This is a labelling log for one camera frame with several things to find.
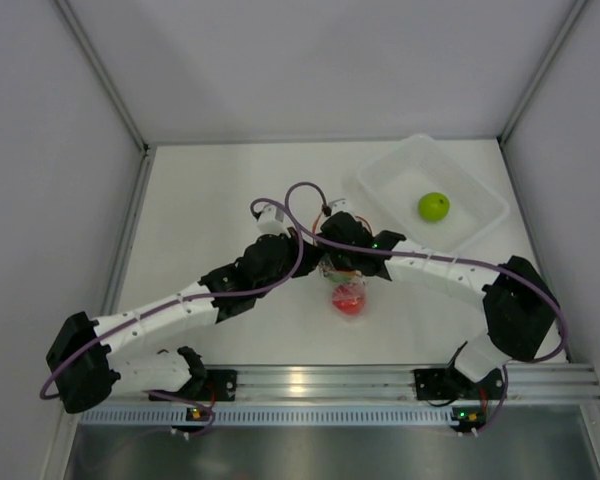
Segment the green fake lime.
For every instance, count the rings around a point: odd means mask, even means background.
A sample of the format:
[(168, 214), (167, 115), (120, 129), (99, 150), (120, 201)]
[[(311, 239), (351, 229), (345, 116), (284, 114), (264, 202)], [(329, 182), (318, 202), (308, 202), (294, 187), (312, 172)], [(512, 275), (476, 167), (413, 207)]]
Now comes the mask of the green fake lime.
[(321, 273), (325, 280), (334, 284), (349, 283), (357, 277), (355, 271), (334, 270), (332, 268), (322, 268)]

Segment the clear zip top bag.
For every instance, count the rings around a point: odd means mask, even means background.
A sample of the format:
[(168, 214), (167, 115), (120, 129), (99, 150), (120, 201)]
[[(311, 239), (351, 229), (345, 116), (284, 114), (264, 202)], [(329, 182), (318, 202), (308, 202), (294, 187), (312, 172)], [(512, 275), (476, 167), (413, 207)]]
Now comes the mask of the clear zip top bag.
[[(370, 224), (347, 207), (324, 208), (311, 232), (320, 239), (348, 246), (369, 248), (373, 244)], [(335, 248), (316, 239), (312, 239), (312, 244), (323, 254), (318, 271), (330, 287), (333, 309), (349, 321), (359, 317), (367, 305), (364, 258), (358, 252)]]

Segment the red fake tomato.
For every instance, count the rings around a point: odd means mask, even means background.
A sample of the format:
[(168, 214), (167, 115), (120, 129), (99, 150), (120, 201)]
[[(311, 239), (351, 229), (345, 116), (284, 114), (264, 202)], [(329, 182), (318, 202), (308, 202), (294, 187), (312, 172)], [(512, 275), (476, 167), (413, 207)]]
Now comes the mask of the red fake tomato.
[(366, 290), (359, 284), (338, 285), (331, 295), (332, 305), (347, 316), (359, 315), (366, 306)]

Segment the green fake apple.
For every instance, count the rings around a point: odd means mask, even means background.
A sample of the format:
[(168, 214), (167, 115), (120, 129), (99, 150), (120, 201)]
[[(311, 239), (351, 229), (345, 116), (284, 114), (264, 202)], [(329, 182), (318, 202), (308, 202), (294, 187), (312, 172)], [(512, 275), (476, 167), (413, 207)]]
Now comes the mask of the green fake apple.
[(417, 205), (421, 219), (430, 223), (437, 223), (445, 219), (450, 211), (450, 201), (440, 192), (430, 192), (423, 195)]

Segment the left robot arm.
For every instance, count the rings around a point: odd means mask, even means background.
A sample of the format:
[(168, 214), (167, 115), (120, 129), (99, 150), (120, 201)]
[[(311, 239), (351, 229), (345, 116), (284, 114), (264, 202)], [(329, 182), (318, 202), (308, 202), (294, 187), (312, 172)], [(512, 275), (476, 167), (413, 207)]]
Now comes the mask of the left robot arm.
[(167, 343), (245, 313), (282, 283), (312, 273), (323, 255), (294, 233), (265, 234), (173, 295), (115, 315), (69, 316), (46, 355), (44, 385), (57, 391), (45, 388), (41, 398), (57, 398), (77, 414), (112, 395), (199, 397), (207, 378), (200, 355), (185, 344), (170, 351)]

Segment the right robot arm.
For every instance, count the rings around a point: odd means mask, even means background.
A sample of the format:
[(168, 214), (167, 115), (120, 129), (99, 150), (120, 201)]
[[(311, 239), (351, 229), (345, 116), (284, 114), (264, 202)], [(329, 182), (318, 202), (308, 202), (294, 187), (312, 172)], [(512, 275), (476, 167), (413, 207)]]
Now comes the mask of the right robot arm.
[(372, 235), (345, 212), (329, 216), (316, 239), (339, 270), (422, 285), (483, 314), (484, 331), (456, 350), (439, 375), (437, 392), (468, 397), (511, 361), (542, 361), (539, 350), (559, 318), (559, 305), (528, 260), (513, 256), (504, 264), (490, 264), (452, 257), (397, 232)]

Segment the white perforated plastic basket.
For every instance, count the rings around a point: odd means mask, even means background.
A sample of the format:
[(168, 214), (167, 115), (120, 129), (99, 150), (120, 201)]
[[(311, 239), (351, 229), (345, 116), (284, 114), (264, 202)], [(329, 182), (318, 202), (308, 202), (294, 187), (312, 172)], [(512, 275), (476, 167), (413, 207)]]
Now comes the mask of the white perforated plastic basket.
[[(356, 180), (369, 200), (397, 222), (408, 238), (446, 253), (458, 253), (494, 230), (509, 215), (508, 202), (431, 137), (412, 135), (363, 163)], [(417, 210), (419, 199), (440, 192), (450, 211), (437, 223)]]

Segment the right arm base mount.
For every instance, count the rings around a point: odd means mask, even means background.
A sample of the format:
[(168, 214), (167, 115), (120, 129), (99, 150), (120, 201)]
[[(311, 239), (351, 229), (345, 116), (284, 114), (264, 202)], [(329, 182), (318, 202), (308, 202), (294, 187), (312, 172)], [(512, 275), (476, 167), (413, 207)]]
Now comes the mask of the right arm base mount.
[(423, 368), (414, 372), (416, 398), (421, 401), (498, 400), (505, 381), (494, 369), (485, 378), (473, 382), (455, 368)]

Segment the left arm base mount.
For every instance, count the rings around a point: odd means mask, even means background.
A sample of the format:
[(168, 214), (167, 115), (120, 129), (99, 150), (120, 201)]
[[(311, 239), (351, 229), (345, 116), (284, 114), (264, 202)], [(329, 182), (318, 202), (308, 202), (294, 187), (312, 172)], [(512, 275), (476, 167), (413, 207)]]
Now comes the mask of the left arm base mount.
[(238, 372), (233, 369), (210, 369), (205, 375), (193, 375), (177, 392), (179, 398), (205, 402), (234, 402)]

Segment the aluminium mounting rail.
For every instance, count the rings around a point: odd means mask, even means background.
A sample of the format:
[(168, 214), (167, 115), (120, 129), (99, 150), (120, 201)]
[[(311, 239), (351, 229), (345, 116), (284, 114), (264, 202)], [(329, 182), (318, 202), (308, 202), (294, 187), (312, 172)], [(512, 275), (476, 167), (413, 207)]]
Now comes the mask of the aluminium mounting rail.
[[(414, 365), (218, 367), (238, 372), (234, 402), (421, 401), (413, 372), (436, 368)], [(571, 363), (513, 364), (502, 373), (502, 394), (527, 404), (600, 401), (600, 383), (589, 365)]]

